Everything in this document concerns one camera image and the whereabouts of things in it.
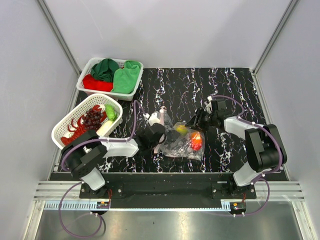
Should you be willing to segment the yellow fruit toy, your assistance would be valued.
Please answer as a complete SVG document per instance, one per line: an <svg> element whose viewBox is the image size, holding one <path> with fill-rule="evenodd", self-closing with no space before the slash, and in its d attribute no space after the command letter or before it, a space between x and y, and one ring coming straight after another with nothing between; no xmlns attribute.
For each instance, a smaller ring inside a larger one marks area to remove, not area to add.
<svg viewBox="0 0 320 240"><path fill-rule="evenodd" d="M175 130L182 136L185 136L189 132L188 128L184 125L178 125Z"/></svg>

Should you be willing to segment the clear zip top bag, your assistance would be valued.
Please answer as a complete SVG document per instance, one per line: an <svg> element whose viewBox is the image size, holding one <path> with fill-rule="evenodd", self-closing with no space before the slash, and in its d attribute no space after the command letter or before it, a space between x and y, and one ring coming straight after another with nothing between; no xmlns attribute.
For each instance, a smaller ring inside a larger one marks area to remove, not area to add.
<svg viewBox="0 0 320 240"><path fill-rule="evenodd" d="M205 152L205 136L202 132L188 128L186 135L181 135L176 131L178 125L185 125L185 122L177 122L173 124L167 111L159 111L162 113L162 125L165 127L165 133L160 139L160 143L153 148L155 154L161 152L164 156L170 158L189 158L200 161ZM194 151L191 147L190 135L194 132L200 132L202 136L202 148Z"/></svg>

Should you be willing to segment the green vegetable toy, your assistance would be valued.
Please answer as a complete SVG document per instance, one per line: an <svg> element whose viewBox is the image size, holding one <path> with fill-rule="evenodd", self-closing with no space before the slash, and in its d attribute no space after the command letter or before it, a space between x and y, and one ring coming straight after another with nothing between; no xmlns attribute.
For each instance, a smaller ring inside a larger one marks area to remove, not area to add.
<svg viewBox="0 0 320 240"><path fill-rule="evenodd" d="M105 113L108 119L110 121L115 121L117 119L117 112L115 111L113 106L109 104L105 104L104 107L105 107Z"/></svg>

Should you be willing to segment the white radish toy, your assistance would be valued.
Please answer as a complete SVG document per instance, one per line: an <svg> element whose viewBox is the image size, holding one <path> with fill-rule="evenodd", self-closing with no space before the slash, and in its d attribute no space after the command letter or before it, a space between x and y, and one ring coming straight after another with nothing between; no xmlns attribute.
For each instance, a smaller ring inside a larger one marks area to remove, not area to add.
<svg viewBox="0 0 320 240"><path fill-rule="evenodd" d="M113 120L108 120L96 131L96 134L100 137L108 137L119 124Z"/></svg>

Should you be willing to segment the purple grape bunch toy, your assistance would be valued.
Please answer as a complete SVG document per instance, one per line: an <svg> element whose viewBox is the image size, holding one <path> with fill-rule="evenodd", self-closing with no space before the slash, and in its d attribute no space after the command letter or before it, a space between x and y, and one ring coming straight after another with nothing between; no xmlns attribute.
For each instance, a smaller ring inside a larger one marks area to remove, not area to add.
<svg viewBox="0 0 320 240"><path fill-rule="evenodd" d="M89 130L95 130L97 131L101 126L102 122L105 120L106 115L105 112L102 112L101 110L89 110L83 117L83 126L84 129Z"/></svg>

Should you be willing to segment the red lobster toy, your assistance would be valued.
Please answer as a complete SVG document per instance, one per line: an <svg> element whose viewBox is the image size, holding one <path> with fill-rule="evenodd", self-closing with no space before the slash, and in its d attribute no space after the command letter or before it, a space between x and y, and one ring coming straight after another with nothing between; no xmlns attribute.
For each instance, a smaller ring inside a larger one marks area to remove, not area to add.
<svg viewBox="0 0 320 240"><path fill-rule="evenodd" d="M93 106L92 108L90 108L89 110L98 110L98 111L102 111L105 112L105 110L103 110L102 106L97 104L95 106ZM83 115L81 115L77 120L75 120L75 118L72 118L70 120L70 122L67 124L67 132L68 132L68 136L62 136L60 138L62 144L64 146L70 144L73 140L75 140L76 138L80 137L82 134L84 134L85 132L87 132L87 130L84 129L83 126L83 116L89 111L87 110Z"/></svg>

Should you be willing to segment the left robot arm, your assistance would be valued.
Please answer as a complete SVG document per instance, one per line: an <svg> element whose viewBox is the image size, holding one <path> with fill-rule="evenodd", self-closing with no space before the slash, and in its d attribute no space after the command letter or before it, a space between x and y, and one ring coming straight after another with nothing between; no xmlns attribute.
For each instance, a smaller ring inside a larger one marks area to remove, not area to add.
<svg viewBox="0 0 320 240"><path fill-rule="evenodd" d="M132 138L113 138L98 136L89 130L62 149L61 166L69 171L73 178L87 184L90 192L97 198L108 193L108 186L98 162L108 157L134 157L148 152L162 141L165 127L154 123Z"/></svg>

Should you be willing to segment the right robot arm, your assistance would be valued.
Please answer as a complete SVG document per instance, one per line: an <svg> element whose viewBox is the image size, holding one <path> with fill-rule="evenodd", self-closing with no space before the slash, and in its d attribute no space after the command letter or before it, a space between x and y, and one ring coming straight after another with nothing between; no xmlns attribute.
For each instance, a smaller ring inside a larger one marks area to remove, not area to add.
<svg viewBox="0 0 320 240"><path fill-rule="evenodd" d="M200 132L215 127L245 141L247 162L231 175L222 189L236 199L247 194L265 175L277 172L287 162L287 154L274 124L261 125L245 120L243 111L233 115L227 108L227 99L224 95L209 96L206 106L199 107L185 127Z"/></svg>

